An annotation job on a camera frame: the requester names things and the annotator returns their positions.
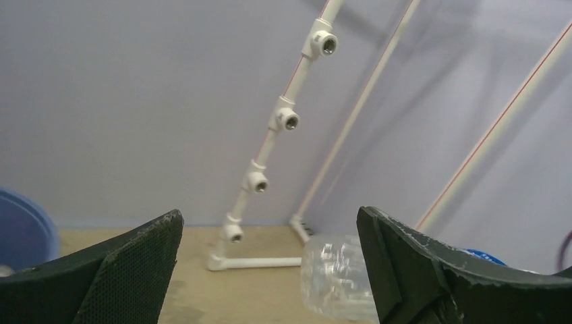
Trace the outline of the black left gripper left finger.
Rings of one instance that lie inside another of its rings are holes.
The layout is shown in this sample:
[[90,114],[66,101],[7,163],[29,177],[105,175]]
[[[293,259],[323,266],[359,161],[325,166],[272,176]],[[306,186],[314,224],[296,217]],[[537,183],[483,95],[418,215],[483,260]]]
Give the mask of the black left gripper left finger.
[[184,220],[177,209],[1,278],[2,323],[158,323]]

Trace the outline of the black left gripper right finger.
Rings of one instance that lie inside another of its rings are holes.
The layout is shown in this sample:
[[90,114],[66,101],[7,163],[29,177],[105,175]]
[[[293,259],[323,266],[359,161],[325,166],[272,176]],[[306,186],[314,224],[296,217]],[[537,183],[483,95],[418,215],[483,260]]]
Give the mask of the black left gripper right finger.
[[361,207],[357,230],[381,323],[570,323],[571,270],[481,259]]

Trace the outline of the clear bottle white cap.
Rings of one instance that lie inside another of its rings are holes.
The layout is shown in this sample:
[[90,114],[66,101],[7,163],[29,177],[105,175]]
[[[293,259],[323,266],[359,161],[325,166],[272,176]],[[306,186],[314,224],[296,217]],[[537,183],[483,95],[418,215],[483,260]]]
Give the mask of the clear bottle white cap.
[[301,265],[303,304],[336,320],[374,323],[484,323],[459,298],[437,254],[473,260],[418,233],[381,230],[357,236],[315,236]]

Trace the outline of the blue plastic bin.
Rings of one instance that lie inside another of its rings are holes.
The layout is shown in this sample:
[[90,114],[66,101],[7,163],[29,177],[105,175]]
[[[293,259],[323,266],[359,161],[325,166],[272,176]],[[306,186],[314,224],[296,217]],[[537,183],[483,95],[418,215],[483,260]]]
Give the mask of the blue plastic bin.
[[1,265],[18,272],[59,257],[53,220],[35,202],[1,188]]

